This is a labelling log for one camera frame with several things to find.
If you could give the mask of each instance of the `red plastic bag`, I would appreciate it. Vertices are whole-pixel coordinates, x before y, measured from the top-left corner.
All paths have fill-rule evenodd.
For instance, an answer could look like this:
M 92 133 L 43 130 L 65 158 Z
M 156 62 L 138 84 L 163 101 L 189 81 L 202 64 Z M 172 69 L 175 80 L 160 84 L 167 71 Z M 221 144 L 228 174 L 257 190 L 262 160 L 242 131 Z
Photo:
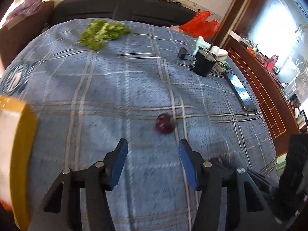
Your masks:
M 180 29 L 191 33 L 194 37 L 202 36 L 204 39 L 218 31 L 218 21 L 207 21 L 206 19 L 211 16 L 210 11 L 198 12 L 189 22 L 180 26 Z

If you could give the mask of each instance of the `smartphone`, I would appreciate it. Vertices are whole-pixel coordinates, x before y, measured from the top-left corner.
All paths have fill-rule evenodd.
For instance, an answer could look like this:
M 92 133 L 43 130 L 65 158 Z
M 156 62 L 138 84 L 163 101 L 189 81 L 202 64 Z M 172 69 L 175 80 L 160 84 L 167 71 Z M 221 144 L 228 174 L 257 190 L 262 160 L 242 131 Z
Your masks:
M 245 111 L 257 112 L 258 111 L 257 107 L 255 106 L 247 90 L 245 89 L 241 81 L 238 79 L 238 77 L 228 72 L 223 72 L 223 75 L 227 79 L 231 88 L 233 89 L 243 109 Z

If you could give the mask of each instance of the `dark purple vegetable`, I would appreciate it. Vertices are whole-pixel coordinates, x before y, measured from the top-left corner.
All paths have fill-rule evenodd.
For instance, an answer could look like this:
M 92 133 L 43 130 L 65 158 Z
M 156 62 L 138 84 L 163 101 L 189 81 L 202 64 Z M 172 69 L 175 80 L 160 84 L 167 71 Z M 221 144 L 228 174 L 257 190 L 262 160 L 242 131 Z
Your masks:
M 169 114 L 161 114 L 156 118 L 156 129 L 162 134 L 170 134 L 174 131 L 174 120 Z

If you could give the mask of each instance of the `phone screen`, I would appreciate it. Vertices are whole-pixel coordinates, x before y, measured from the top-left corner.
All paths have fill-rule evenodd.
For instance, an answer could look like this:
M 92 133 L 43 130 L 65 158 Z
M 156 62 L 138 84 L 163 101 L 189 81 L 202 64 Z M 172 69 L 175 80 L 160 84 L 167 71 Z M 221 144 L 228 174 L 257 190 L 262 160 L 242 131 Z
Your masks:
M 228 72 L 224 72 L 224 76 L 227 80 L 229 80 L 229 83 L 232 84 L 232 89 L 235 93 L 237 93 L 238 98 L 242 101 L 244 109 L 249 111 L 257 111 L 254 102 L 250 98 L 247 90 L 245 89 L 241 81 L 238 79 L 238 77 Z

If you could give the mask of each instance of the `black cylindrical container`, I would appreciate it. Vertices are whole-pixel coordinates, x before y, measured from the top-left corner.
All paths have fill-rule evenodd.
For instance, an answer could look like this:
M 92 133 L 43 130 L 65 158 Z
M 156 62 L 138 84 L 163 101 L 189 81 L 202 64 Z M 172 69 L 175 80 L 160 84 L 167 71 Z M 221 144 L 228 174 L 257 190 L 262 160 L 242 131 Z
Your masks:
M 197 52 L 196 60 L 190 64 L 190 67 L 197 75 L 206 77 L 214 65 L 214 61 L 209 61 L 204 57 L 204 55 Z

